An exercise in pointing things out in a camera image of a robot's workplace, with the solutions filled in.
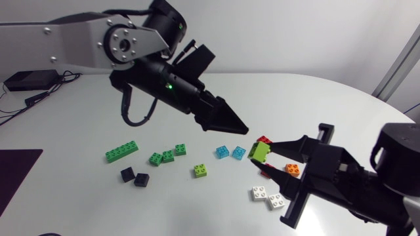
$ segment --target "green lego brick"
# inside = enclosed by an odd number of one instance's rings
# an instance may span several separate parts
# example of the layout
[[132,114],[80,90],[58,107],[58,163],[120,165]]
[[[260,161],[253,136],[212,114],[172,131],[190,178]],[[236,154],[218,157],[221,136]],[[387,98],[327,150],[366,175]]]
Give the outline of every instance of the green lego brick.
[[263,163],[266,161],[266,155],[268,153],[270,153],[270,146],[268,144],[256,142],[252,145],[248,157]]
[[163,156],[163,163],[168,163],[168,162],[174,161],[172,150],[164,151],[162,156]]
[[185,144],[178,144],[175,146],[175,155],[186,155]]
[[207,170],[205,169],[204,164],[196,165],[194,167],[194,171],[196,172],[196,178],[207,176]]
[[111,163],[137,150],[138,150],[138,147],[136,145],[136,142],[131,141],[122,145],[121,147],[117,147],[114,150],[111,150],[105,153],[106,160],[109,163]]
[[158,167],[160,163],[162,162],[162,159],[163,159],[162,155],[158,153],[153,153],[153,155],[149,158],[149,162],[150,164]]

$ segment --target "white table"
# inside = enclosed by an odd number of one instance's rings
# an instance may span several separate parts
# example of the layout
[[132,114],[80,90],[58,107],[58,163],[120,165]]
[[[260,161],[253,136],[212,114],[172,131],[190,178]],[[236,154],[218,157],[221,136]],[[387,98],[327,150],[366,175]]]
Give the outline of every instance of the white table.
[[[269,211],[249,195],[252,186],[265,186],[268,194],[277,193],[278,186],[247,158],[217,159],[215,149],[241,146],[247,155],[261,135],[275,142],[316,137],[318,124],[329,123],[335,125],[331,144],[346,147],[371,170],[369,154],[381,127],[412,122],[409,118],[359,90],[305,75],[205,74],[201,80],[225,98],[249,127],[247,135],[203,132],[193,115],[163,102],[144,126],[129,127],[119,112],[121,93],[107,75],[83,76],[0,127],[0,149],[44,150],[0,218],[0,234],[385,235],[384,225],[365,224],[315,196],[297,229],[282,224],[279,217],[289,201]],[[152,97],[133,91],[130,118],[137,121]],[[20,108],[34,93],[8,94],[0,108]],[[106,151],[131,140],[140,151],[106,163]],[[187,156],[159,167],[148,164],[153,152],[181,143]],[[273,153],[267,162],[278,168],[293,163]],[[208,175],[195,179],[193,166],[201,163]],[[148,173],[148,186],[124,184],[119,172],[127,167]]]

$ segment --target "blue lego brick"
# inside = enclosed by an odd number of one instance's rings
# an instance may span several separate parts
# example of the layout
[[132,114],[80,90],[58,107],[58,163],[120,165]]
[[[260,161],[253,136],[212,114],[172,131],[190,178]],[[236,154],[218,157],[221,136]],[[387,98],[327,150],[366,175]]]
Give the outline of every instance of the blue lego brick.
[[219,156],[219,159],[229,156],[229,151],[226,146],[216,148],[216,154]]
[[238,160],[242,160],[243,155],[245,154],[246,150],[242,147],[238,146],[235,148],[235,150],[232,153],[232,156],[235,157]]

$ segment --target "white wall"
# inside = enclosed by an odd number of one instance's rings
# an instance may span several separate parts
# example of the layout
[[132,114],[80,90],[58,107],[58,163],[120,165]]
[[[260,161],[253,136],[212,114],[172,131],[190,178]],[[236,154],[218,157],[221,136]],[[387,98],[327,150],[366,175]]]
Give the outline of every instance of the white wall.
[[[151,1],[3,1],[0,22],[145,9]],[[188,25],[180,47],[194,38],[216,54],[207,72],[302,73],[367,93],[379,84],[420,23],[419,0],[169,2]]]

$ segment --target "bolt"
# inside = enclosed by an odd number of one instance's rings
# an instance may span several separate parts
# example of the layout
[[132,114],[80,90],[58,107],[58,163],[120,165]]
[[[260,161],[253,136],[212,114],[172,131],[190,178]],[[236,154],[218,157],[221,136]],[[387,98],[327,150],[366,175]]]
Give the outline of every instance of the bolt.
[[44,28],[44,34],[48,35],[48,34],[50,34],[50,33],[51,33],[51,29],[50,29],[50,28],[48,28],[48,27],[45,27],[45,28]]

